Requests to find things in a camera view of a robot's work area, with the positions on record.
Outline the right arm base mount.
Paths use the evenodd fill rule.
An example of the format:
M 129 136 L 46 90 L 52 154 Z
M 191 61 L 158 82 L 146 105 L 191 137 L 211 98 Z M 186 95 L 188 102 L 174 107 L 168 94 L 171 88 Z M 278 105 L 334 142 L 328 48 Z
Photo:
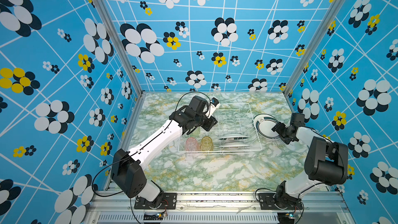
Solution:
M 261 210 L 279 210 L 275 204 L 274 193 L 257 194 Z

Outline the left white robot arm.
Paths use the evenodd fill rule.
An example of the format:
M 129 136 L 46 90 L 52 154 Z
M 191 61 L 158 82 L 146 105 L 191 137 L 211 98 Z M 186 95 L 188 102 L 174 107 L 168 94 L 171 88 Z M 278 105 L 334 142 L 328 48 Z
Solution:
M 110 175 L 112 180 L 131 199 L 145 199 L 152 208 L 158 208 L 164 191 L 144 173 L 151 161 L 172 141 L 200 127 L 205 131 L 218 123 L 213 113 L 219 108 L 216 98 L 206 100 L 194 96 L 188 105 L 176 107 L 164 125 L 137 146 L 114 155 Z

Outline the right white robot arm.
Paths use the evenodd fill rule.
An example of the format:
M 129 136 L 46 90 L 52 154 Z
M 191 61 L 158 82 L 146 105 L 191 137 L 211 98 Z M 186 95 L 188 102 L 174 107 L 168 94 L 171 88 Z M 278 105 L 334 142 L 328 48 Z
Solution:
M 308 146 L 304 171 L 278 185 L 274 202 L 278 208 L 297 207 L 303 197 L 320 186 L 342 185 L 348 179 L 348 146 L 334 142 L 305 125 L 305 116 L 291 115 L 290 125 L 276 123 L 272 131 L 285 144 L 303 142 Z

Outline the white plate green red rim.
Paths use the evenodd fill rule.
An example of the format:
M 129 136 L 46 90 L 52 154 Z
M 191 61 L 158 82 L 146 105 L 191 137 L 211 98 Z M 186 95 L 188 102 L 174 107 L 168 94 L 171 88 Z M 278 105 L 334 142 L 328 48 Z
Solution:
M 254 117 L 254 128 L 259 135 L 269 140 L 277 140 L 280 138 L 280 135 L 272 130 L 277 123 L 279 123 L 279 121 L 269 114 L 259 114 Z

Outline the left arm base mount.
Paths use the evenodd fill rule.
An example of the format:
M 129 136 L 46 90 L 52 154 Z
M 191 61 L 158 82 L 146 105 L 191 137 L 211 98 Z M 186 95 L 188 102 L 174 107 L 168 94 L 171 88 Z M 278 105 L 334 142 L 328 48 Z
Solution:
M 176 209 L 176 202 L 177 193 L 161 192 L 153 201 L 148 201 L 145 198 L 137 196 L 134 208 L 144 210 L 169 210 Z

